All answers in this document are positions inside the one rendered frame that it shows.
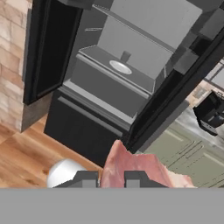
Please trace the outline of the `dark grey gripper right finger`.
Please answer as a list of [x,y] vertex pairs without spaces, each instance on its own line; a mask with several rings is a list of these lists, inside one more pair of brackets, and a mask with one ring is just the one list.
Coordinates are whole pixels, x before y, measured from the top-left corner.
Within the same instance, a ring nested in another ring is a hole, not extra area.
[[126,188],[164,187],[164,185],[149,179],[145,171],[125,171],[124,186]]

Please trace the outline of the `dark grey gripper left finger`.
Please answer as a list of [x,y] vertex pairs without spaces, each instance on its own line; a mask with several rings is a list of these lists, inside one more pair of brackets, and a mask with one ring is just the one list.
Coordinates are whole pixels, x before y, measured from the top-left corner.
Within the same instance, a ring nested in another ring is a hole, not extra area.
[[72,180],[56,185],[56,188],[97,188],[98,177],[97,171],[78,171]]

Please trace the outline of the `pink raw steak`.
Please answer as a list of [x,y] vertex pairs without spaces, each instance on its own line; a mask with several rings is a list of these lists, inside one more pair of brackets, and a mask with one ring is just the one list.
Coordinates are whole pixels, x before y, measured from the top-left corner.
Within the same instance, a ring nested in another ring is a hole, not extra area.
[[115,140],[101,174],[100,186],[124,187],[125,171],[145,171],[148,178],[168,187],[194,188],[187,175],[169,171],[154,154],[132,154]]

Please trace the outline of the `black fridge door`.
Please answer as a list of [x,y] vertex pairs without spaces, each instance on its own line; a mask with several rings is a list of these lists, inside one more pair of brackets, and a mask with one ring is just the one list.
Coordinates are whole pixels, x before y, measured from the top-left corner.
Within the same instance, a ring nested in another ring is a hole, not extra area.
[[164,81],[131,125],[123,139],[125,147],[131,153],[138,151],[223,57],[224,27],[185,75],[174,71]]
[[83,6],[83,0],[33,0],[25,43],[24,104],[62,84]]

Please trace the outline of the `white round object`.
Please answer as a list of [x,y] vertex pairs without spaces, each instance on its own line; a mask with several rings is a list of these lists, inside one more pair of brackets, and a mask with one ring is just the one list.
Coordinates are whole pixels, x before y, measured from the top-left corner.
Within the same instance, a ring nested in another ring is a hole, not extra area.
[[54,164],[49,170],[46,178],[46,187],[54,188],[69,180],[72,180],[78,171],[85,171],[86,168],[72,159],[62,159]]

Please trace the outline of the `black freezer drawer front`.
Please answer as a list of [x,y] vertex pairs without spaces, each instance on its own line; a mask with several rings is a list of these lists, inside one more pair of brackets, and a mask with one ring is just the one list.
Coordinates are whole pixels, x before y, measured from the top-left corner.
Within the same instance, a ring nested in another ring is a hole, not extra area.
[[122,134],[125,133],[125,129],[110,121],[101,109],[77,95],[68,93],[64,88],[59,88],[53,93],[45,133],[84,158],[103,167],[112,144],[121,137],[60,102],[58,100],[60,96],[120,130]]

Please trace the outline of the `green base cupboard run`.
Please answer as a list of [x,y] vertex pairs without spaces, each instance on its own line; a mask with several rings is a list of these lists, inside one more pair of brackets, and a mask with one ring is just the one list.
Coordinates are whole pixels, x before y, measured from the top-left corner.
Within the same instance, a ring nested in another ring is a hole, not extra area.
[[172,123],[146,150],[170,171],[188,175],[197,187],[224,187],[224,150]]

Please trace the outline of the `black countertop appliance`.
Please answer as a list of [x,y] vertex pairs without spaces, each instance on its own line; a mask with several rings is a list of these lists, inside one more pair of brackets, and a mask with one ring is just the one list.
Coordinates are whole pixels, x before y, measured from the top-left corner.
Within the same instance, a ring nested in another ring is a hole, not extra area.
[[217,136],[217,128],[224,124],[224,94],[211,91],[210,94],[193,108],[198,125],[212,136]]

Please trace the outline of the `white round plate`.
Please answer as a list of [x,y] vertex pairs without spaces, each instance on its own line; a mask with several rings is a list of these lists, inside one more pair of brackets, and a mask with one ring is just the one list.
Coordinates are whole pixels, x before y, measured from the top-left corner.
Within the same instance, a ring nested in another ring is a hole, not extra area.
[[116,61],[116,60],[111,60],[109,64],[118,72],[122,74],[131,74],[132,71],[125,66],[123,63]]

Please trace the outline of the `small grey block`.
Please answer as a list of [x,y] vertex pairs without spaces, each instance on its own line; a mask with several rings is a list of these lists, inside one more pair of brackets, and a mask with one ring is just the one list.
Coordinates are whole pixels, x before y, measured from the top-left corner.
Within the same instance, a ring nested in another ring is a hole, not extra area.
[[124,51],[122,53],[121,61],[126,63],[129,60],[130,56],[131,54],[129,52]]

